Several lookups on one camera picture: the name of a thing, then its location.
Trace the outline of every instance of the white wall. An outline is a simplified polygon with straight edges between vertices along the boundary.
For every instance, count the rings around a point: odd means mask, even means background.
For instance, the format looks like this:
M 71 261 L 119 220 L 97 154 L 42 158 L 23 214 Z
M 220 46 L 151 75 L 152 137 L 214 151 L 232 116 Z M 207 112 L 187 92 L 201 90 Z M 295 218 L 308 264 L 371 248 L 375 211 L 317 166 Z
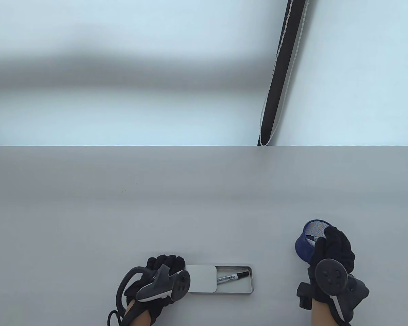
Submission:
M 1 0 L 0 145 L 255 145 L 286 0 Z
M 277 145 L 408 145 L 408 0 L 311 0 Z

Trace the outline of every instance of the black pole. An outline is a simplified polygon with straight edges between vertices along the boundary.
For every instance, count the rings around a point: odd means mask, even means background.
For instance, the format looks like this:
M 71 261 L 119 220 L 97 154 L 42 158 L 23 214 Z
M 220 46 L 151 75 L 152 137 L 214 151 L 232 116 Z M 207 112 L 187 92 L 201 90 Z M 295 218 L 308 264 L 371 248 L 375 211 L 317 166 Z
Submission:
M 278 47 L 283 36 L 284 26 L 287 21 L 290 3 L 291 0 L 288 0 Z M 304 11 L 304 6 L 305 0 L 293 0 L 284 41 L 280 50 L 280 54 L 278 55 L 274 78 L 272 79 L 271 87 L 269 89 L 268 100 L 266 102 L 265 112 L 263 113 L 263 121 L 260 126 L 261 143 L 263 145 L 265 145 L 271 138 L 275 117 L 277 116 L 278 104 L 280 103 L 290 58 L 293 52 L 294 43 L 296 41 L 296 35 L 301 23 L 302 12 Z

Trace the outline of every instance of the forearm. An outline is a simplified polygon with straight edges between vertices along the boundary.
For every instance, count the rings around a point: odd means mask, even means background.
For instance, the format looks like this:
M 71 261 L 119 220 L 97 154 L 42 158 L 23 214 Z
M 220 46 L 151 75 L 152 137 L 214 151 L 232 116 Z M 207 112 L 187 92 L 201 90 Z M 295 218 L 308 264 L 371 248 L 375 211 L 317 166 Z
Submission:
M 339 326 L 333 319 L 326 303 L 312 300 L 311 303 L 311 326 Z
M 127 307 L 127 310 L 125 311 L 125 314 L 131 309 L 131 307 L 134 304 L 134 300 L 130 302 L 130 304 Z M 145 310 L 144 313 L 140 314 L 134 321 L 131 322 L 130 326 L 150 326 L 151 324 L 151 316 L 148 310 Z

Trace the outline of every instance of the open tin box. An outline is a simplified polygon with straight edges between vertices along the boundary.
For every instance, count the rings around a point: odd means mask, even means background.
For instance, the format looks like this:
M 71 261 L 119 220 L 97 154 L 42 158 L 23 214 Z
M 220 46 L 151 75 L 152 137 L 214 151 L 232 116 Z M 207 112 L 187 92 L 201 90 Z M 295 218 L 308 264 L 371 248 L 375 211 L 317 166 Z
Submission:
M 186 265 L 186 270 L 190 274 L 189 293 L 251 294 L 254 291 L 252 268 L 248 265 Z M 249 275 L 245 278 L 216 283 L 218 277 L 246 271 Z

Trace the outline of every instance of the white cord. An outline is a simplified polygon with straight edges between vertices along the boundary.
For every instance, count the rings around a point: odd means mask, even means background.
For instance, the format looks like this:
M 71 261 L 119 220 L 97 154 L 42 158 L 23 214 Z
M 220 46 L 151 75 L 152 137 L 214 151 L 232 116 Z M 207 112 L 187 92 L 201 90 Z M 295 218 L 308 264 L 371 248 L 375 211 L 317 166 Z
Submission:
M 293 71 L 294 62 L 296 61 L 296 57 L 298 56 L 298 53 L 297 53 L 297 52 L 298 52 L 298 50 L 299 50 L 299 45 L 300 45 L 300 43 L 301 43 L 302 31 L 304 30 L 305 17 L 307 16 L 307 9 L 308 9 L 308 4 L 309 4 L 309 2 L 310 2 L 310 0 L 307 0 L 307 2 L 306 2 L 306 4 L 305 4 L 304 17 L 303 17 L 303 19 L 302 19 L 301 30 L 299 31 L 299 37 L 298 37 L 298 39 L 297 39 L 296 51 L 295 51 L 295 53 L 294 53 L 293 61 L 292 61 L 292 63 L 291 63 L 290 72 L 289 72 L 288 79 L 287 79 L 287 82 L 286 82 L 286 89 L 285 89 L 285 92 L 284 92 L 284 98 L 283 98 L 283 103 L 282 103 L 282 105 L 281 105 L 281 110 L 283 110 L 283 108 L 284 108 L 284 104 L 285 104 L 285 100 L 286 100 L 286 96 L 287 96 L 287 91 L 288 91 L 288 86 L 289 86 L 289 84 L 290 84 L 291 73 L 292 73 L 292 71 Z M 282 37 L 281 37 L 281 41 L 280 41 L 280 45 L 279 45 L 279 47 L 278 47 L 277 55 L 276 55 L 276 57 L 275 57 L 274 69 L 273 69 L 273 71 L 272 71 L 272 77 L 271 77 L 271 84 L 272 84 L 272 80 L 274 79 L 275 69 L 276 69 L 276 67 L 277 67 L 278 56 L 279 56 L 279 54 L 280 54 L 280 50 L 281 50 L 281 47 L 282 47 L 282 45 L 283 45 L 284 36 L 285 36 L 286 29 L 287 29 L 287 24 L 288 24 L 288 19 L 289 19 L 289 17 L 290 17 L 290 12 L 291 12 L 291 6 L 292 6 L 292 4 L 293 4 L 293 0 L 291 0 L 290 6 L 289 6 L 289 8 L 288 8 L 288 14 L 287 14 L 287 19 L 286 19 L 286 22 L 285 22 L 285 25 L 284 25 L 284 29 L 283 29 L 283 35 L 282 35 Z M 263 107 L 262 107 L 262 109 L 261 109 L 261 115 L 260 115 L 260 136 L 259 136 L 259 141 L 260 141 L 260 145 L 261 145 L 261 146 L 263 146 L 263 143 L 261 142 L 261 124 L 263 123 L 263 114 L 264 114 L 264 112 L 265 112 L 265 107 L 266 107 L 267 101 L 268 101 L 268 98 L 267 98 L 267 96 L 266 96 L 265 102 L 264 102 Z M 272 137 L 274 136 L 274 134 L 275 134 L 275 132 L 276 132 L 276 130 L 277 130 L 277 127 L 278 127 L 278 124 L 279 124 L 279 122 L 280 122 L 280 119 L 281 119 L 281 114 L 279 115 L 278 120 L 277 120 L 277 123 L 276 123 L 276 125 L 275 125 L 275 127 L 274 127 L 274 130 L 273 130 L 273 132 L 271 133 L 271 136 L 269 137 L 269 140 L 268 140 L 268 142 L 265 144 L 265 146 L 268 146 L 268 144 L 271 142 L 271 139 L 272 139 Z

